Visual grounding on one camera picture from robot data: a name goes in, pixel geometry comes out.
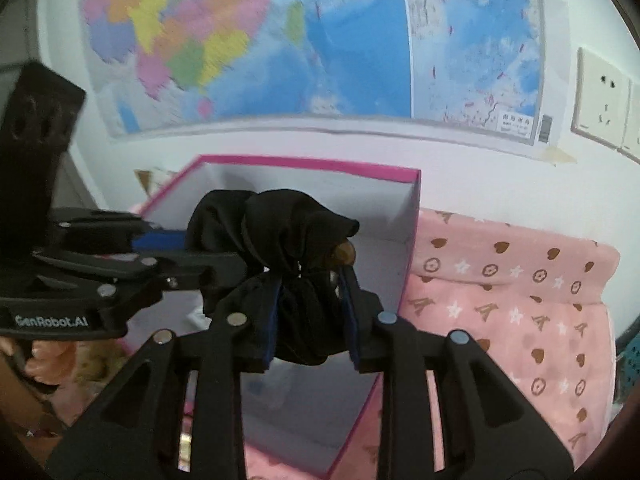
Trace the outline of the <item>brown paper tag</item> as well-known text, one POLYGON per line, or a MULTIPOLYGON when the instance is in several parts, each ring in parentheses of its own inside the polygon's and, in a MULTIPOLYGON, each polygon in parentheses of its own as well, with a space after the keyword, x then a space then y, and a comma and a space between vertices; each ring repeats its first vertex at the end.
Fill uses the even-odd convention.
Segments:
POLYGON ((165 168, 135 169, 134 175, 143 188, 145 195, 150 197, 157 193, 164 185, 172 180, 177 173, 165 168))

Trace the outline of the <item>grey door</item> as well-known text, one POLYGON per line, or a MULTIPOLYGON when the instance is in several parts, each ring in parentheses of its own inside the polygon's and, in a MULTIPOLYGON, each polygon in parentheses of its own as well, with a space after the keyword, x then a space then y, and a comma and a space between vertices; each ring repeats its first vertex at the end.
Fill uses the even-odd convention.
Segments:
POLYGON ((38 0, 9 0, 1 11, 1 68, 39 61, 38 0))

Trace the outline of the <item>white wall socket panel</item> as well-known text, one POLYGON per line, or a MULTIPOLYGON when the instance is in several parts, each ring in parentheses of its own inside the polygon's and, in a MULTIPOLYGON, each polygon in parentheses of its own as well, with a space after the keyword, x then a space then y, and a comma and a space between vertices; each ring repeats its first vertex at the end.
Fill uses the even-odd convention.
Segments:
POLYGON ((639 83, 580 47, 572 131, 639 161, 639 83))

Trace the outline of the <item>pink patterned table cloth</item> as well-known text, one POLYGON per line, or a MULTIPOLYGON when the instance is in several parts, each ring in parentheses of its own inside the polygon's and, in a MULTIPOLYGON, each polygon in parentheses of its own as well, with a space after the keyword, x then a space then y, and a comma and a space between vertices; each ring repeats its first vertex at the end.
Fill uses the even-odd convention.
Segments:
MULTIPOLYGON (((548 422, 575 465, 608 426, 614 342, 601 296, 620 256, 610 246, 500 222, 424 209, 400 312, 439 335, 466 330, 548 422)), ((370 479, 378 463, 382 382, 357 375, 344 356, 311 372, 310 407, 337 433, 328 458, 304 465, 297 451, 322 443, 280 431, 251 438, 253 479, 370 479)))

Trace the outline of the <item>colourful wall map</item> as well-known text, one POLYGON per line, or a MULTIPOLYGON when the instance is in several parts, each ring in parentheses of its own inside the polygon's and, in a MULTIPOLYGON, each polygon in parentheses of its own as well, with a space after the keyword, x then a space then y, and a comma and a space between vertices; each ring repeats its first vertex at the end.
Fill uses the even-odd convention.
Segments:
POLYGON ((256 119, 538 156, 570 80, 563 0, 79 0, 113 136, 256 119))

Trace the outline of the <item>blue perforated basket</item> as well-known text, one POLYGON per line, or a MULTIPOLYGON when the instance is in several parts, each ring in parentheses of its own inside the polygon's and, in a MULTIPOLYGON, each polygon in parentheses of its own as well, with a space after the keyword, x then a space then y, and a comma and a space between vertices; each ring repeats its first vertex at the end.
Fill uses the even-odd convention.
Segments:
POLYGON ((639 332, 627 330, 616 340, 614 402, 624 404, 639 381, 639 332))

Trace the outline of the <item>black scrunchie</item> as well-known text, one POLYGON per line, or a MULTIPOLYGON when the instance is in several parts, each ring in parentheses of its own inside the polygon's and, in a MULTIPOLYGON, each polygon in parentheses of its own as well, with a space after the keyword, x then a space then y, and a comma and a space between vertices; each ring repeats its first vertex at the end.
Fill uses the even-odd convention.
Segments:
POLYGON ((217 190, 196 205, 186 228, 194 252, 235 252, 281 282, 276 307, 280 360, 320 365, 348 350, 347 308, 331 274, 349 264, 337 255, 360 223, 294 190, 217 190))

